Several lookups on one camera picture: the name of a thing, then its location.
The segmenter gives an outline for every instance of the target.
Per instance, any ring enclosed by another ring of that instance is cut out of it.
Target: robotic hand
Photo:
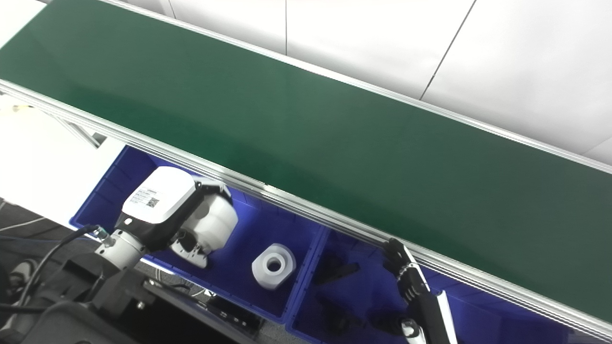
[[[409,344],[457,344],[446,293],[434,294],[419,264],[397,239],[384,244],[384,267],[397,278],[402,298],[412,318],[400,318],[396,327]]]
[[[162,166],[127,198],[113,235],[95,252],[125,269],[146,253],[170,247],[204,268],[208,254],[225,246],[237,222],[225,184]]]

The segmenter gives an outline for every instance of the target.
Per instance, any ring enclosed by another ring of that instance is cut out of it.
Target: black cable
[[[20,313],[20,314],[38,314],[46,310],[45,307],[27,307],[27,306],[15,306],[0,304],[0,313]]]
[[[57,245],[55,245],[55,247],[53,247],[49,253],[47,253],[42,260],[40,261],[38,267],[36,268],[36,270],[34,270],[34,273],[30,276],[30,279],[28,280],[28,283],[26,284],[26,286],[23,288],[23,291],[21,292],[21,297],[19,298],[19,302],[17,305],[19,306],[23,306],[26,303],[26,299],[28,298],[28,294],[30,293],[30,290],[32,289],[32,286],[34,285],[34,282],[38,279],[38,277],[40,276],[40,273],[42,272],[43,267],[45,267],[45,265],[47,264],[47,262],[49,261],[49,259],[51,258],[52,255],[55,254],[55,252],[57,252],[59,249],[62,248],[62,246],[68,244],[70,241],[73,241],[74,239],[85,235],[87,233],[91,233],[94,230],[96,230],[98,228],[98,226],[92,226],[92,225],[86,225],[84,227],[81,227],[79,229],[77,229],[76,231],[68,234],[64,239],[62,239]]]
[[[30,238],[33,238],[33,237],[35,237],[35,236],[43,235],[43,234],[45,234],[45,233],[47,233],[47,232],[54,231],[54,230],[58,230],[58,229],[63,228],[63,227],[64,227],[64,226],[62,226],[62,225],[53,226],[53,227],[51,227],[51,228],[47,228],[47,229],[45,229],[45,230],[42,230],[42,231],[40,231],[40,232],[38,232],[38,233],[33,233],[33,234],[30,234],[30,235],[26,235],[26,236],[24,236],[24,238],[25,238],[25,239],[30,239]]]
[[[170,284],[170,285],[168,285],[168,286],[171,286],[172,288],[183,288],[183,289],[186,289],[187,291],[190,291],[190,290],[191,290],[191,287],[190,287],[190,286],[188,286],[188,285],[186,285],[186,284],[183,284],[183,283],[179,283],[179,284]]]

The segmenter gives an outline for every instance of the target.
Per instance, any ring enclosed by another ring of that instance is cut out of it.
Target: metal frame
[[[527,146],[540,149],[545,152],[549,152],[565,159],[569,159],[576,163],[580,163],[591,168],[595,168],[597,170],[612,174],[612,166],[597,162],[581,155],[571,153],[569,151],[565,151],[563,149],[556,148],[549,144],[532,140],[525,136],[517,135],[516,133],[500,129],[493,125],[476,121],[466,116],[462,116],[460,114],[456,114],[454,112],[421,102],[419,100],[412,99],[405,95],[401,95],[399,93],[392,92],[387,89],[383,89],[351,77],[347,77],[346,75],[342,75],[321,67],[317,67],[307,62],[299,61],[297,59],[293,59],[291,57],[275,53],[264,48],[241,42],[239,40],[232,39],[230,37],[223,36],[191,24],[183,23],[173,18],[164,17],[163,15],[157,14],[155,12],[151,12],[149,10],[145,10],[118,0],[99,1],[103,1],[132,12],[145,15],[147,17],[155,18],[157,20],[164,21],[166,23],[193,32],[197,32],[208,37],[219,39],[226,43],[245,48],[250,51],[254,51],[256,53],[268,56],[278,61],[285,62],[287,64],[291,64],[304,70],[308,70],[309,72],[313,72],[318,75],[341,81],[346,84],[366,89],[368,91],[386,96],[388,98],[395,99],[397,101],[407,103],[418,108],[422,108],[434,114],[438,114],[440,116],[453,119],[455,121],[470,125],[486,132],[493,133],[509,140],[516,141],[518,143],[525,144]],[[236,189],[262,198],[270,203],[273,203],[289,211],[295,212],[308,219],[319,222],[334,230],[341,231],[348,235],[357,237],[359,239],[374,244],[380,244],[391,237],[389,234],[383,231],[377,230],[376,228],[368,226],[364,223],[355,221],[347,216],[331,211],[330,209],[324,208],[315,203],[279,190],[271,185],[267,185],[263,182],[257,181],[256,179],[250,178],[244,174],[229,170],[221,165],[202,159],[201,157],[197,157],[193,154],[172,147],[161,141],[142,135],[138,132],[122,127],[105,119],[99,118],[91,113],[79,110],[70,105],[58,102],[55,99],[23,88],[11,82],[0,80],[0,91],[6,92],[12,95],[13,97],[23,100],[28,104],[35,106],[52,116],[55,116],[57,118],[63,118],[66,121],[69,121],[76,125],[85,125],[87,127],[90,127],[96,130],[97,132],[123,141],[126,144],[141,149],[147,153],[156,155],[158,157],[176,163],[177,165],[186,167],[194,172],[203,174],[210,178],[223,181]],[[499,296],[505,300],[513,302],[514,304],[528,308],[547,318],[558,321],[569,327],[578,329],[596,338],[612,343],[612,324],[607,323],[606,321],[602,321],[584,312],[581,312],[579,310],[556,302],[552,299],[549,299],[545,296],[529,291],[521,286],[515,285],[513,283],[495,277],[491,274],[487,274],[486,272],[465,265],[459,261],[440,255],[419,245],[415,245],[408,241],[403,242],[414,253],[414,256],[417,258],[417,260],[419,260],[419,262],[421,262],[425,266],[428,266],[440,273],[457,279],[465,284],[474,286],[480,290]]]

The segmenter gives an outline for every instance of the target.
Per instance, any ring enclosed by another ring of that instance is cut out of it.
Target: blue plastic tray
[[[311,283],[316,269],[309,272],[291,310],[286,328],[311,343],[327,344],[405,344],[372,327],[369,319],[390,312],[405,312],[393,276],[383,268],[382,252],[376,247],[344,234],[330,232],[325,249],[313,267],[336,256],[344,264],[359,263],[352,275],[322,285]],[[455,330],[464,344],[565,344],[569,330],[522,307],[462,284],[435,271],[424,269],[434,290],[446,290]],[[323,317],[324,298],[361,320],[348,332],[333,335]]]
[[[124,201],[158,167],[173,166],[162,159],[126,147],[70,220],[74,226],[98,224],[114,228]],[[265,318],[284,323],[312,259],[323,249],[328,229],[291,212],[231,189],[238,224],[223,249],[209,256],[200,269],[172,251],[146,258]],[[294,254],[298,269],[275,291],[260,287],[251,263],[268,246],[279,243]]]

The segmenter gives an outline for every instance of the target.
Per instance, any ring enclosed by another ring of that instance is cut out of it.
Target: gray floor
[[[11,271],[13,267],[26,258],[41,259],[57,244],[57,240],[71,232],[68,228],[64,228],[48,219],[43,219],[37,214],[19,206],[5,203],[2,198],[0,198],[0,204],[4,204],[0,205],[0,266],[7,271]],[[4,229],[8,226],[26,222],[32,223]],[[42,278],[53,273],[60,264],[71,256],[91,252],[97,246],[97,242],[85,238],[66,245],[53,256],[53,260],[49,262],[47,268],[42,272]],[[158,271],[144,263],[138,263],[136,268],[151,277],[156,277],[157,275],[166,284],[184,283],[191,286],[189,293],[201,301],[206,301],[209,298],[209,292],[178,276]],[[271,321],[266,321],[256,340],[261,344],[306,343],[287,333],[283,325]]]

